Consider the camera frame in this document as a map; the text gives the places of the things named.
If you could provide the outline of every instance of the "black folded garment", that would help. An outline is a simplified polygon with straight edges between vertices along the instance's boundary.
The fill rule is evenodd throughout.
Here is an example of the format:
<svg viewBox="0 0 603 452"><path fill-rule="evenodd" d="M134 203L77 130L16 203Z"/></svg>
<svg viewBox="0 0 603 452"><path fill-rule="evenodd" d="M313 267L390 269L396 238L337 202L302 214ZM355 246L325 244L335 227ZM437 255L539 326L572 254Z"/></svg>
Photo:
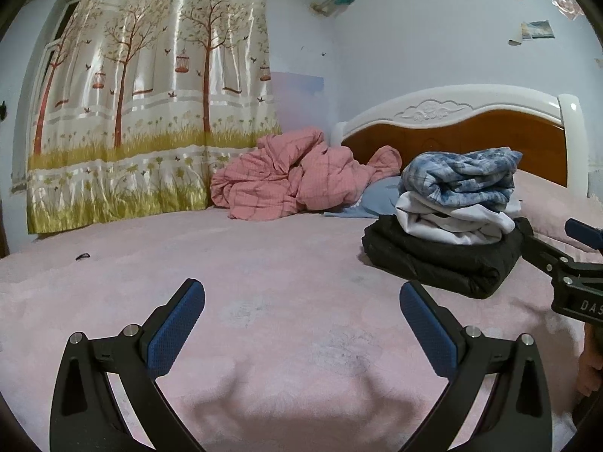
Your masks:
<svg viewBox="0 0 603 452"><path fill-rule="evenodd" d="M374 265L407 280L474 299L491 296L521 256L523 237L532 235L526 218L493 244L439 243L406 233L395 215L380 215L364 230L364 251Z"/></svg>

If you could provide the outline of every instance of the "white headboard frame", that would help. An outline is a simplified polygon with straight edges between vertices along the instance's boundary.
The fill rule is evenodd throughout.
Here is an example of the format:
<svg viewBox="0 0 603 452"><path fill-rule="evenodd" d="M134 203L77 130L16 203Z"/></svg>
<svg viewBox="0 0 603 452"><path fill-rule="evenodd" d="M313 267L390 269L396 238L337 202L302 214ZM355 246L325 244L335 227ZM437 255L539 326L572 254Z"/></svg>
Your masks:
<svg viewBox="0 0 603 452"><path fill-rule="evenodd" d="M589 185L589 146L578 98L554 97L537 90L509 85L452 85L420 90L392 99L337 123L331 145L375 124L426 129L450 126L491 110L514 110L547 119L564 129L568 161L568 189L586 197Z"/></svg>

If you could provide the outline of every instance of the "bed sheet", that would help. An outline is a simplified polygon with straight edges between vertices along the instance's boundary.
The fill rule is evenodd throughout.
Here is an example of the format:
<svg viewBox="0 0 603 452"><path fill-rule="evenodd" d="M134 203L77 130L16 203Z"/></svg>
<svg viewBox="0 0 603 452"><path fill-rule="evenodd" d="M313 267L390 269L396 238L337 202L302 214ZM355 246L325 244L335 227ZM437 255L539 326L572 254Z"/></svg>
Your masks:
<svg viewBox="0 0 603 452"><path fill-rule="evenodd" d="M212 208L32 243L0 261L0 389L47 451L68 336L113 336L141 324L191 277L204 284L206 306L158 385L208 452L396 451L446 380L400 312L403 280L362 254L371 222L320 214L242 221ZM90 258L76 261L83 252ZM550 310L548 277L520 260L484 301L427 289L462 325L534 336L559 450L572 433L582 325ZM111 380L134 437L148 444L119 379ZM470 436L492 382L485 380L455 444Z"/></svg>

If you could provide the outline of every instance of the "printed birdcage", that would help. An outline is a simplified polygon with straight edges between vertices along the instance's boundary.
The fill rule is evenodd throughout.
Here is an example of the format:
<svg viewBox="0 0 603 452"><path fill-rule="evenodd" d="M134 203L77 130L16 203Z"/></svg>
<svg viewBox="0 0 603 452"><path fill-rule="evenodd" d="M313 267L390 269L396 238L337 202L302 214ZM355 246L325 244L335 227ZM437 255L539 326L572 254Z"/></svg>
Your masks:
<svg viewBox="0 0 603 452"><path fill-rule="evenodd" d="M260 66L260 81L270 81L270 66L266 64Z"/></svg>
<svg viewBox="0 0 603 452"><path fill-rule="evenodd" d="M94 74L94 81L92 82L92 88L95 90L102 90L105 87L105 80L107 75L103 73L101 69L98 73Z"/></svg>
<svg viewBox="0 0 603 452"><path fill-rule="evenodd" d="M190 58L186 55L186 49L176 56L176 73L188 73Z"/></svg>

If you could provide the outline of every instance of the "hand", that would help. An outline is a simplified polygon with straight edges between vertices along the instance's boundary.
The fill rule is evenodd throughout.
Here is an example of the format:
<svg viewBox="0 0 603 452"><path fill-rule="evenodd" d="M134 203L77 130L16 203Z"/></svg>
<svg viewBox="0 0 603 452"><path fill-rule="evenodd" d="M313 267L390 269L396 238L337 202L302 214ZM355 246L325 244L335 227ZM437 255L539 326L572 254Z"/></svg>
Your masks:
<svg viewBox="0 0 603 452"><path fill-rule="evenodd" d="M597 349L594 328L584 324L584 351L578 359L576 382L576 387L581 394L588 397L593 391L599 391L603 383L601 369L603 369L603 356Z"/></svg>

